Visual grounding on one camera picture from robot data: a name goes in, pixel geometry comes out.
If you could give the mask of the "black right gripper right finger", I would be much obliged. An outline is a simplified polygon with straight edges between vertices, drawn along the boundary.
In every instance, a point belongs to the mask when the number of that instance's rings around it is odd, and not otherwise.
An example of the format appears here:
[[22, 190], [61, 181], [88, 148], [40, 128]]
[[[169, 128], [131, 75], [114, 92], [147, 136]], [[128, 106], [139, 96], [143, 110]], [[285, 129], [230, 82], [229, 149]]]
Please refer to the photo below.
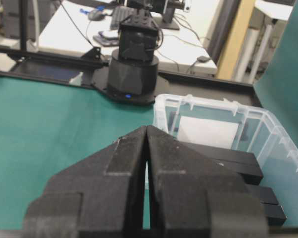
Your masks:
[[163, 238], [265, 238], [259, 200], [241, 175], [147, 127], [152, 217]]

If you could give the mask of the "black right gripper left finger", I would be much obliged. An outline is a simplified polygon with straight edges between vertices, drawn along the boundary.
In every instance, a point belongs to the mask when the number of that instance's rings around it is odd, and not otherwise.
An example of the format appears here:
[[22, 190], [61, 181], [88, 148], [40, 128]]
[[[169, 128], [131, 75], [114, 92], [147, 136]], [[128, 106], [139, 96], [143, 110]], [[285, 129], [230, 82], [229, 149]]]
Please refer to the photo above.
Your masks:
[[142, 126], [52, 175], [23, 219], [25, 238], [135, 238], [143, 225]]

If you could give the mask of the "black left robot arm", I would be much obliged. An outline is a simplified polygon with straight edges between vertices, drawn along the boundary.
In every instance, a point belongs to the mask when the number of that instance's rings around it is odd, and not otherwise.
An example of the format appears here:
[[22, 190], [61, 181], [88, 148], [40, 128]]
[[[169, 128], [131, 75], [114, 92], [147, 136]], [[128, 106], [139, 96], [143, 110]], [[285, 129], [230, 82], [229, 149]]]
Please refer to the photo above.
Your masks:
[[119, 23], [119, 47], [108, 67], [94, 71], [92, 86], [112, 100], [136, 105], [155, 101], [159, 59], [154, 55], [164, 39], [151, 13], [163, 14], [166, 0], [129, 0], [131, 15]]

